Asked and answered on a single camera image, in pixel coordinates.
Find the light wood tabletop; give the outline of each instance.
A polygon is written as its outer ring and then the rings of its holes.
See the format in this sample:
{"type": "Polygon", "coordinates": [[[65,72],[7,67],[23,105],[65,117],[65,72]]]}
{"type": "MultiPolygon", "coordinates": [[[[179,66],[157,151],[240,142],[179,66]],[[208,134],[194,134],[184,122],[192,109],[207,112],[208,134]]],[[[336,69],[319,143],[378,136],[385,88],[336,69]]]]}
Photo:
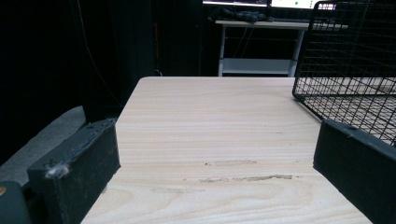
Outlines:
{"type": "Polygon", "coordinates": [[[313,168],[320,121],[292,77],[145,77],[121,168],[83,223],[370,223],[313,168]]]}

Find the black wire grid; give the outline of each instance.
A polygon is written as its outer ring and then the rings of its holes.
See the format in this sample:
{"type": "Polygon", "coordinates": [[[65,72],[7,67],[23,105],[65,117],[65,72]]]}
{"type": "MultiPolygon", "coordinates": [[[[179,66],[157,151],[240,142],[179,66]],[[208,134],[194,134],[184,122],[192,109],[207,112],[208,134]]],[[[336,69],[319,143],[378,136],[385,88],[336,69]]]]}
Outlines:
{"type": "Polygon", "coordinates": [[[316,4],[294,97],[320,119],[358,127],[396,147],[396,1],[316,4]]]}

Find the scratch mark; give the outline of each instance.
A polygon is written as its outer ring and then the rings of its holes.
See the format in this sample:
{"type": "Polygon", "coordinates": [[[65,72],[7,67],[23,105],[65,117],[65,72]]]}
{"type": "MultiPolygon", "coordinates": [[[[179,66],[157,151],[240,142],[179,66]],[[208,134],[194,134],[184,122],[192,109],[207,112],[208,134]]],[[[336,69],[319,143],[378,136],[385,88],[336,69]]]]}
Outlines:
{"type": "Polygon", "coordinates": [[[256,161],[213,161],[207,162],[205,165],[207,166],[236,166],[236,165],[244,165],[244,164],[257,164],[256,161]]]}
{"type": "Polygon", "coordinates": [[[176,193],[176,194],[182,194],[182,193],[198,193],[198,192],[204,192],[204,189],[152,189],[151,192],[153,193],[176,193]]]}
{"type": "Polygon", "coordinates": [[[228,182],[228,181],[230,181],[228,178],[220,178],[220,179],[208,178],[208,179],[199,180],[200,183],[215,183],[215,182],[228,182]]]}
{"type": "Polygon", "coordinates": [[[102,193],[104,194],[104,193],[106,193],[106,191],[107,191],[107,187],[105,187],[105,188],[103,189],[102,193]]]}
{"type": "Polygon", "coordinates": [[[266,175],[266,176],[253,176],[253,177],[243,177],[243,178],[235,177],[235,178],[233,178],[233,180],[234,181],[244,181],[244,180],[246,180],[247,182],[251,182],[251,181],[267,180],[267,179],[272,179],[272,178],[292,179],[292,175],[266,175]]]}
{"type": "Polygon", "coordinates": [[[262,181],[268,179],[292,179],[292,175],[265,175],[265,176],[252,176],[252,177],[234,177],[232,179],[229,178],[208,178],[208,179],[200,179],[198,180],[200,183],[217,183],[217,182],[230,182],[230,181],[262,181]]]}

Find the wooden table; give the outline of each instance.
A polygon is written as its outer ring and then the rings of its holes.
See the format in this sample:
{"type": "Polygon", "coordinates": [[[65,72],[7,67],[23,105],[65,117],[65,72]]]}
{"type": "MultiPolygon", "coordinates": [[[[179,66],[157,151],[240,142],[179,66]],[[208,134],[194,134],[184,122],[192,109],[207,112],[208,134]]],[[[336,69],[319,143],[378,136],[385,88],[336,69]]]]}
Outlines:
{"type": "Polygon", "coordinates": [[[312,167],[294,78],[146,77],[117,122],[121,168],[84,223],[370,223],[312,167]]]}

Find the white shelf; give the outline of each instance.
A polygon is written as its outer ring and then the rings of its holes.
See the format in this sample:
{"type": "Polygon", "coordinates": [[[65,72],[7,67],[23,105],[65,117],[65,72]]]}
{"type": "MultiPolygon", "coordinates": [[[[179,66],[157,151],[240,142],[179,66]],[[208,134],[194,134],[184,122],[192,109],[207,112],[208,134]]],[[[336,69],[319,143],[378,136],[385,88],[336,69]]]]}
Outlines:
{"type": "Polygon", "coordinates": [[[268,28],[268,29],[290,29],[290,30],[308,30],[309,23],[304,22],[286,22],[286,21],[215,21],[225,27],[249,27],[249,28],[268,28]]]}
{"type": "Polygon", "coordinates": [[[220,60],[222,73],[287,75],[291,60],[233,59],[220,60]]]}
{"type": "Polygon", "coordinates": [[[267,4],[250,4],[250,3],[227,3],[227,2],[212,2],[212,1],[203,1],[204,5],[213,5],[213,6],[229,6],[229,7],[267,7],[267,4]]]}

